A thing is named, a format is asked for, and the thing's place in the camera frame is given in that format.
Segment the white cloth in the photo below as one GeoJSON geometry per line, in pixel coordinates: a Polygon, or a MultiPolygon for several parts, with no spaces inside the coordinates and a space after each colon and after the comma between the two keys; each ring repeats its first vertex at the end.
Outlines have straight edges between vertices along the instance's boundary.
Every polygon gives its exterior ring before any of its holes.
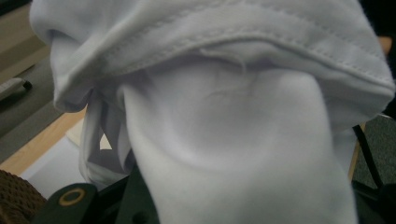
{"type": "Polygon", "coordinates": [[[87,180],[136,159],[162,224],[357,222],[332,137],[394,93],[357,1],[35,0],[31,23],[55,105],[88,104],[87,180]]]}

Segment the wooden table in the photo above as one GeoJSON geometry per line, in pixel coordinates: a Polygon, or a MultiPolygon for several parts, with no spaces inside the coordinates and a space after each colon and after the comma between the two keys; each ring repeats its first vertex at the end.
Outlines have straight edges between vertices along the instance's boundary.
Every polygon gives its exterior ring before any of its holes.
{"type": "MultiPolygon", "coordinates": [[[[38,136],[23,146],[14,155],[0,164],[0,169],[14,175],[21,175],[30,165],[40,158],[55,143],[64,137],[65,133],[79,122],[85,115],[85,110],[75,114],[63,114],[38,136]]],[[[356,144],[349,166],[348,177],[351,180],[358,160],[360,145],[356,144]]]]}

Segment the black object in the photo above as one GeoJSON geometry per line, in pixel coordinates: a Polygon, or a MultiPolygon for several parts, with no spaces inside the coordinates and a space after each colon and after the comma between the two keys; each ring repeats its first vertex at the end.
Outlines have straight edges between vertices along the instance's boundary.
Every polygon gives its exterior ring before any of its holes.
{"type": "Polygon", "coordinates": [[[159,224],[149,190],[137,167],[128,177],[97,192],[75,184],[56,191],[33,224],[159,224]]]}
{"type": "Polygon", "coordinates": [[[355,126],[353,130],[361,143],[364,159],[377,185],[377,189],[372,189],[362,183],[352,181],[360,223],[396,223],[396,184],[383,184],[361,126],[355,126]]]}
{"type": "Polygon", "coordinates": [[[15,8],[26,5],[30,0],[5,0],[0,3],[0,16],[7,14],[8,12],[14,10],[15,8]]]}

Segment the sleeve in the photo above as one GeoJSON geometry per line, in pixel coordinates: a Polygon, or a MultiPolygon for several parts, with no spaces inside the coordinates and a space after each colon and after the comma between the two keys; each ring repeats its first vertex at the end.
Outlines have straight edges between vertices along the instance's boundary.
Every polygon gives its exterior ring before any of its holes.
{"type": "Polygon", "coordinates": [[[161,223],[357,223],[309,74],[186,57],[122,85],[161,223]]]}

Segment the gray carpet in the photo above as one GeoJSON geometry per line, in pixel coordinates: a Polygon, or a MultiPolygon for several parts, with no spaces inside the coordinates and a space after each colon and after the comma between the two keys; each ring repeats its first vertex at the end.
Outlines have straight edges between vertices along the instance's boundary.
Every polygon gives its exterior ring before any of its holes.
{"type": "MultiPolygon", "coordinates": [[[[382,181],[385,184],[396,183],[396,121],[378,117],[367,122],[365,133],[382,181]]],[[[362,153],[353,179],[375,188],[362,153]]]]}
{"type": "Polygon", "coordinates": [[[0,101],[0,162],[44,130],[62,113],[52,105],[53,81],[50,63],[45,59],[19,75],[33,88],[20,88],[0,101]]]}

